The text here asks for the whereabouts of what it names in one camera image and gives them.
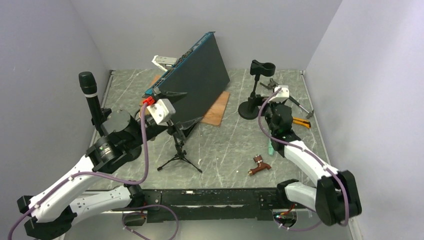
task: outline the black monitor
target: black monitor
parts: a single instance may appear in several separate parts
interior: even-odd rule
[[[151,95],[156,87],[161,92],[186,93],[172,103],[176,113],[171,120],[178,130],[187,130],[202,119],[229,82],[214,32],[208,32],[145,95]]]

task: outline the marble surface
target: marble surface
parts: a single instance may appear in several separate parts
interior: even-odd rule
[[[139,108],[140,99],[155,75],[163,74],[160,69],[117,70],[112,73],[112,80],[107,93],[105,107],[113,110],[125,109],[131,114]],[[230,92],[227,107],[220,127],[199,124],[188,138],[184,149],[187,158],[203,170],[199,173],[190,164],[177,160],[169,163],[161,171],[156,168],[171,159],[176,153],[173,139],[166,132],[161,133],[155,141],[148,142],[149,171],[144,189],[197,189],[197,188],[260,188],[276,187],[288,179],[298,179],[311,185],[308,176],[295,164],[281,157],[268,154],[268,138],[261,132],[258,121],[245,120],[237,112],[240,103],[247,100],[254,85],[254,77],[248,69],[230,69],[228,71]],[[306,109],[311,109],[305,85],[299,70],[277,70],[273,79],[288,85],[290,94]],[[261,77],[267,84],[268,77]],[[270,95],[271,91],[258,84],[256,93]],[[306,118],[306,113],[292,102],[294,117]],[[312,128],[293,125],[293,130],[302,138],[306,146],[320,158],[326,160],[325,150],[314,118],[309,119]],[[248,171],[257,165],[254,155],[260,154],[263,161],[271,165],[270,170],[263,170],[254,176]],[[144,155],[126,163],[113,175],[127,180],[139,180],[144,174]],[[109,190],[120,183],[101,179],[91,190]]]

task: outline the green handle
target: green handle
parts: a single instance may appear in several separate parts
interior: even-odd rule
[[[273,148],[273,144],[271,143],[271,139],[268,140],[268,154],[270,156],[274,156],[274,148]]]

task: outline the wooden board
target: wooden board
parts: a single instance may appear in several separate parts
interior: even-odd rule
[[[161,77],[161,75],[156,75],[153,78],[153,81],[150,83],[152,86],[156,81]],[[230,93],[227,91],[223,91],[222,94],[218,97],[218,99],[213,103],[212,107],[206,112],[201,120],[201,123],[213,125],[216,127],[221,126],[221,121],[223,120],[225,108],[227,107],[228,98],[230,97]],[[143,105],[144,98],[140,101],[140,106]]]

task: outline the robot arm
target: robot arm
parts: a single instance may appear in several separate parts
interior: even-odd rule
[[[297,179],[281,182],[277,185],[278,200],[286,204],[299,203],[316,211],[328,226],[340,224],[345,219],[346,206],[349,218],[359,215],[362,207],[355,177],[347,170],[339,171],[324,162],[295,134],[292,130],[292,109],[285,105],[289,94],[287,86],[277,86],[269,100],[264,102],[261,115],[265,117],[270,130],[273,148],[305,172],[313,187]],[[347,196],[347,205],[343,192]]]
[[[31,217],[24,224],[28,236],[51,240],[93,215],[111,209],[143,206],[145,198],[139,182],[123,181],[128,184],[105,193],[85,198],[78,197],[98,181],[99,176],[114,179],[111,176],[113,172],[140,156],[143,143],[141,125],[146,126],[146,141],[168,128],[159,124],[172,125],[169,120],[175,109],[170,100],[152,97],[149,100],[147,108],[151,115],[144,122],[136,121],[125,110],[111,112],[105,109],[108,114],[103,117],[103,121],[100,121],[102,117],[93,116],[93,119],[99,120],[97,127],[101,128],[102,137],[52,186],[36,196],[22,196],[18,199],[19,211]],[[95,108],[96,104],[92,113],[101,112]]]

